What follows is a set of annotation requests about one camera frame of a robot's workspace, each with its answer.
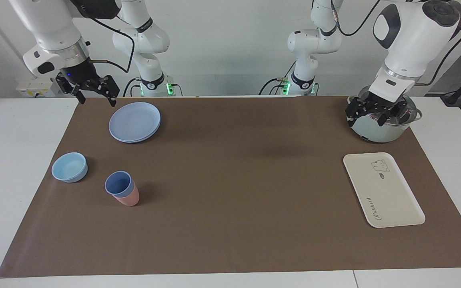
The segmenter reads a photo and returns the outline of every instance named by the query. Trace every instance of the blue cup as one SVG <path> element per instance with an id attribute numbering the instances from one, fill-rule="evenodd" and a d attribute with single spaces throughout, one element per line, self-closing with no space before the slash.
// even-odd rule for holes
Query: blue cup
<path id="1" fill-rule="evenodd" d="M 108 194 L 126 206 L 135 206 L 140 200 L 138 189 L 131 175 L 126 171 L 117 171 L 111 174 L 106 179 L 104 188 Z"/>

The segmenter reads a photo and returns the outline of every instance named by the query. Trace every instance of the stacked plates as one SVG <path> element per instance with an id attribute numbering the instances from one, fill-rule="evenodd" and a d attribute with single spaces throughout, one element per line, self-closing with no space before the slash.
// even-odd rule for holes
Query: stacked plates
<path id="1" fill-rule="evenodd" d="M 134 102 L 118 109 L 110 119 L 110 134 L 124 143 L 138 143 L 150 138 L 159 128 L 161 114 L 156 106 Z"/>

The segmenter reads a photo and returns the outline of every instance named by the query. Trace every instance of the white pot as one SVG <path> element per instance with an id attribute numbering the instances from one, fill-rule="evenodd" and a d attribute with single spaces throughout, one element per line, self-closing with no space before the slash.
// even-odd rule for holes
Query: white pot
<path id="1" fill-rule="evenodd" d="M 364 140 L 378 143 L 391 142 L 398 139 L 412 122 L 420 120 L 423 117 L 421 110 L 416 108 L 415 111 L 417 115 L 403 124 L 385 122 L 383 126 L 378 126 L 375 116 L 368 114 L 358 118 L 351 129 Z"/>

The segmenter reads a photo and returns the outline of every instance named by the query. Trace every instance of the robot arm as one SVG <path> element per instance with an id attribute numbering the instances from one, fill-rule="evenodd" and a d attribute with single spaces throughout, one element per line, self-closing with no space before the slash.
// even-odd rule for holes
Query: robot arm
<path id="1" fill-rule="evenodd" d="M 398 99 L 425 73 L 447 42 L 461 29 L 461 5 L 456 1 L 396 2 L 384 8 L 373 34 L 388 50 L 365 100 L 354 98 L 346 109 L 348 122 L 382 113 L 378 124 L 395 115 Z"/>
<path id="2" fill-rule="evenodd" d="M 338 11 L 343 0 L 333 1 Z M 306 95 L 314 83 L 318 61 L 313 54 L 336 52 L 341 46 L 342 35 L 337 31 L 331 0 L 315 0 L 311 20 L 315 30 L 300 30 L 289 35 L 287 46 L 296 56 L 294 72 L 289 76 L 289 94 Z"/>
<path id="3" fill-rule="evenodd" d="M 73 0 L 73 3 L 83 7 L 80 11 L 89 18 L 100 13 L 91 7 L 103 9 L 107 17 L 118 12 L 114 0 L 97 1 L 97 5 L 91 0 Z M 10 0 L 10 4 L 37 41 L 37 45 L 24 55 L 24 63 L 32 73 L 51 77 L 59 69 L 61 73 L 56 78 L 62 82 L 62 89 L 75 96 L 81 104 L 84 96 L 80 90 L 90 90 L 104 95 L 115 106 L 120 89 L 110 75 L 97 75 L 82 35 L 74 26 L 64 1 Z"/>
<path id="4" fill-rule="evenodd" d="M 171 95 L 172 80 L 163 73 L 158 58 L 153 55 L 167 51 L 170 47 L 168 35 L 154 23 L 143 0 L 122 0 L 120 18 L 133 27 L 121 29 L 121 32 L 132 37 L 136 43 L 133 63 L 140 72 L 144 95 Z M 121 34 L 113 34 L 113 44 L 124 54 L 129 55 L 132 51 L 129 39 Z"/>

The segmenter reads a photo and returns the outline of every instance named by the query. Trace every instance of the table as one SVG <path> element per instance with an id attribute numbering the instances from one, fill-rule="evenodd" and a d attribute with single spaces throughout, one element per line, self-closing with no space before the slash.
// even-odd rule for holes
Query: table
<path id="1" fill-rule="evenodd" d="M 461 111 L 438 98 L 413 98 L 424 113 L 412 130 L 461 213 Z M 0 100 L 0 264 L 33 199 L 77 100 Z M 302 273 L 77 276 L 0 279 L 1 287 L 110 286 L 147 287 L 456 287 L 461 268 L 358 270 Z"/>

